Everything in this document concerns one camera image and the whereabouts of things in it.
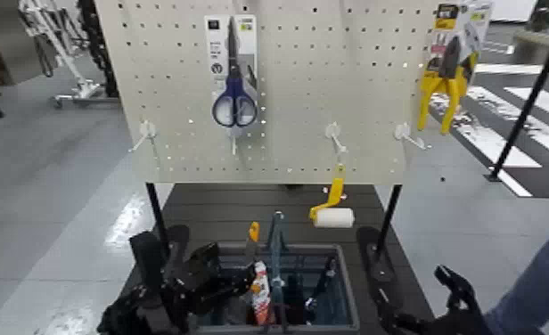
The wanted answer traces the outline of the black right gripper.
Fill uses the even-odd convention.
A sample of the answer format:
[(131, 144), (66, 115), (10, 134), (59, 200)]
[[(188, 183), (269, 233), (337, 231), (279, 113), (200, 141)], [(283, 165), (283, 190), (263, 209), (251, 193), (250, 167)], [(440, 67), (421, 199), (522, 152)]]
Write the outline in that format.
[(383, 289), (376, 291), (376, 306), (380, 325), (389, 335), (405, 334), (407, 330), (424, 335), (490, 335), (482, 315), (467, 310), (448, 312), (432, 321), (404, 320)]

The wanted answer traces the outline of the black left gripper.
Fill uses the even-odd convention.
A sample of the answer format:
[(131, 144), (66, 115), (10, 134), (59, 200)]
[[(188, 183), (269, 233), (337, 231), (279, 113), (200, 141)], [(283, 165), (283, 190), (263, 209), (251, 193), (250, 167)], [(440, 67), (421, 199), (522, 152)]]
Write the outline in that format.
[(196, 249), (185, 261), (177, 256), (168, 260), (169, 312), (173, 315), (210, 312), (216, 305), (219, 271), (224, 283), (234, 287), (225, 287), (218, 292), (218, 304), (251, 306), (251, 284), (257, 275), (255, 265), (222, 267), (220, 270), (219, 246), (211, 242)]

